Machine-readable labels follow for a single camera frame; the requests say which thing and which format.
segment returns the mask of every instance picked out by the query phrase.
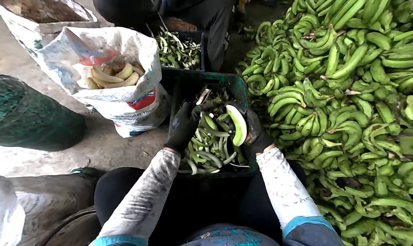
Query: person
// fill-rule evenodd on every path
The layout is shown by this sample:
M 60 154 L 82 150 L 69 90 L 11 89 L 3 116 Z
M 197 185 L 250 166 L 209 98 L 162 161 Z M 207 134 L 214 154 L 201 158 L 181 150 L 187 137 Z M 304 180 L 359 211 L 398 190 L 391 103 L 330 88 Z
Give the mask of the person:
M 219 72 L 223 64 L 235 4 L 237 0 L 94 0 L 94 7 L 105 20 L 145 35 L 149 35 L 146 23 L 156 22 L 159 15 L 177 17 L 207 30 L 207 54 L 213 72 Z
M 191 222 L 180 219 L 180 216 L 187 214 L 186 217 L 191 221 L 203 221 L 220 213 L 220 210 L 224 211 L 220 216 L 239 210 L 232 202 L 228 203 L 231 197 L 213 199 L 210 204 L 189 204 L 185 200 L 179 200 L 175 202 L 176 206 L 171 206 L 166 202 L 167 196 L 171 199 L 174 194 L 172 192 L 177 192 L 174 185 L 177 183 L 175 177 L 181 153 L 199 123 L 200 106 L 194 107 L 185 102 L 175 115 L 173 135 L 143 173 L 131 172 L 129 169 L 133 168 L 121 168 L 108 172 L 99 180 L 95 191 L 95 207 L 102 229 L 90 245 L 277 246 L 282 243 L 287 246 L 343 246 L 340 237 L 321 216 L 281 151 L 264 131 L 258 116 L 250 109 L 232 104 L 247 122 L 248 136 L 244 144 L 256 155 L 259 165 L 260 179 L 254 177 L 253 181 L 261 180 L 264 184 L 262 189 L 258 187 L 255 192 L 252 191 L 251 197 L 243 198 L 249 200 L 245 205 L 249 209 L 238 215 L 249 220 L 262 218 L 252 223 L 255 228 L 226 223 L 221 217 L 222 223 L 215 222 L 196 230 Z M 222 189 L 234 190 L 240 187 L 233 179 L 231 178 L 234 185 Z M 186 182 L 180 185 L 181 183 L 179 182 L 178 189 L 192 187 Z M 188 236 L 174 240 L 180 234 Z

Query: black glove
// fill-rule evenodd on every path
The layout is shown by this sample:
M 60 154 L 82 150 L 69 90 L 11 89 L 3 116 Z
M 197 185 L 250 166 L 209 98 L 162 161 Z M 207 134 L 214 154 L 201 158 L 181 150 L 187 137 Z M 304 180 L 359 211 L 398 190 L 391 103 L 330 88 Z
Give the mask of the black glove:
M 226 105 L 228 104 L 236 107 L 246 120 L 247 137 L 244 144 L 251 149 L 252 155 L 263 153 L 265 148 L 273 144 L 273 140 L 265 132 L 258 115 L 252 110 L 243 108 L 235 102 L 226 103 Z
M 173 118 L 171 137 L 164 147 L 176 150 L 179 154 L 184 153 L 199 125 L 201 110 L 200 105 L 185 102 Z

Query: crate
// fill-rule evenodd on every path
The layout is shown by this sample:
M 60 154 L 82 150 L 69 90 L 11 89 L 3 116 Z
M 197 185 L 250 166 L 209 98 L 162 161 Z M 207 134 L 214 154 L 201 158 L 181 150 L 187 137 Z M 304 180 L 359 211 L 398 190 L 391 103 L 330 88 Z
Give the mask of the crate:
M 181 103 L 184 99 L 192 101 L 198 95 L 201 89 L 205 85 L 210 87 L 225 87 L 230 92 L 232 98 L 243 107 L 250 106 L 249 91 L 247 90 L 247 84 L 240 75 L 236 74 L 220 74 L 186 70 L 184 73 L 180 73 L 176 70 L 167 70 L 162 72 L 162 82 L 174 83 L 173 100 L 171 105 L 170 126 L 173 123 L 174 115 L 181 108 Z M 247 177 L 254 176 L 258 165 L 256 163 L 255 156 L 250 155 L 250 151 L 247 148 L 242 148 L 245 158 L 249 161 L 250 168 L 238 168 L 238 172 L 222 172 L 207 173 L 207 174 L 178 174 L 185 178 L 229 178 L 229 177 Z
M 200 43 L 200 70 L 201 72 L 205 71 L 205 42 L 203 41 L 203 31 L 179 31 L 179 30 L 170 30 L 170 32 L 177 31 L 179 33 L 178 37 L 181 41 L 193 41 L 196 44 Z M 183 68 L 172 68 L 172 67 L 161 67 L 161 70 L 164 71 L 179 71 L 185 72 L 190 71 Z

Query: knee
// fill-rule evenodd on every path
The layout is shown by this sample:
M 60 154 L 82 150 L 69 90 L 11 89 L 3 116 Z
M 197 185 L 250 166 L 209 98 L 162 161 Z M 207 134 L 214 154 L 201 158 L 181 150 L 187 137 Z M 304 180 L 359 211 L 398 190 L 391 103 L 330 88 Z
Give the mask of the knee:
M 107 21 L 115 23 L 119 14 L 118 0 L 94 0 L 97 12 Z
M 136 167 L 120 167 L 105 173 L 97 182 L 96 190 L 107 187 L 118 186 L 119 184 L 134 180 L 136 182 L 143 174 L 144 170 Z

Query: plantain bunch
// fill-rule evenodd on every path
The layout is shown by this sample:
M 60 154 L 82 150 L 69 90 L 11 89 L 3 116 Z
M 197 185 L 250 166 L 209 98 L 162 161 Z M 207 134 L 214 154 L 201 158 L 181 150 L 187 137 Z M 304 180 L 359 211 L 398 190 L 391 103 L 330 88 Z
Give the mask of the plantain bunch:
M 413 245 L 413 0 L 295 0 L 245 30 L 251 108 L 343 242 Z

